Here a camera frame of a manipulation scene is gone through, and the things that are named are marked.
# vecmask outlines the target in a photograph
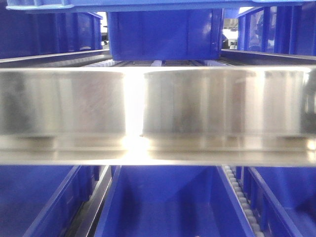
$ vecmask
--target metal surface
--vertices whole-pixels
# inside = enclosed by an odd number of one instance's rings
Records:
[[[150,67],[154,61],[122,61],[115,64],[115,67]],[[188,67],[188,66],[204,66],[205,64],[196,60],[164,60],[162,67]]]
[[[21,58],[0,59],[0,68],[81,67],[111,58],[112,56],[108,50],[58,53]]]
[[[96,185],[91,198],[81,207],[65,237],[94,236],[104,200],[112,181],[111,167],[105,166],[103,168],[100,180]]]
[[[222,49],[220,61],[233,65],[315,65],[315,56]]]
[[[0,163],[316,165],[316,67],[0,70]]]

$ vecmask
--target plastic crate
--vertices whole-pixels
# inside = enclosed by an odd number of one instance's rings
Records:
[[[238,49],[316,55],[316,2],[256,8],[239,16]]]
[[[310,0],[7,0],[8,9],[30,12],[119,12],[299,4]]]
[[[221,167],[117,167],[95,237],[254,237]]]
[[[89,166],[0,166],[0,236],[64,236],[91,195]]]
[[[110,12],[114,60],[217,59],[222,9]]]
[[[238,24],[238,50],[289,53],[291,6],[257,8]]]
[[[244,167],[241,178],[265,236],[316,236],[315,168]]]
[[[0,2],[0,58],[102,49],[100,20],[92,13],[8,11]]]

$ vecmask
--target shiny metal bar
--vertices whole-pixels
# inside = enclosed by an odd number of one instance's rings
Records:
[[[30,57],[0,59],[0,68],[81,67],[111,59],[109,50],[57,53]]]
[[[315,166],[315,73],[1,69],[0,163]]]
[[[94,236],[96,225],[99,221],[105,198],[111,186],[112,174],[110,166],[103,166],[93,194],[89,201],[85,202],[77,215],[74,217],[71,226],[68,228],[65,237],[91,237]]]
[[[220,61],[232,65],[315,65],[316,57],[222,49]]]

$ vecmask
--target blue plastic bin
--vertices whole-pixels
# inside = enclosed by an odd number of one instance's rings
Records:
[[[266,236],[316,236],[315,168],[244,167],[242,179]]]
[[[262,7],[239,16],[238,50],[289,53],[291,6]]]
[[[222,9],[110,12],[114,60],[217,59]]]
[[[116,168],[95,237],[254,237],[221,167]]]
[[[64,236],[92,193],[94,167],[0,166],[0,236]]]
[[[239,16],[238,50],[316,55],[316,2],[262,7]]]
[[[310,0],[7,0],[8,9],[30,12],[119,12],[293,5]]]
[[[101,16],[25,14],[0,2],[0,58],[101,49]]]

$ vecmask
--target metal guide rail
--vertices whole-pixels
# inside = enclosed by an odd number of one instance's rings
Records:
[[[1,69],[0,163],[315,166],[315,73]]]

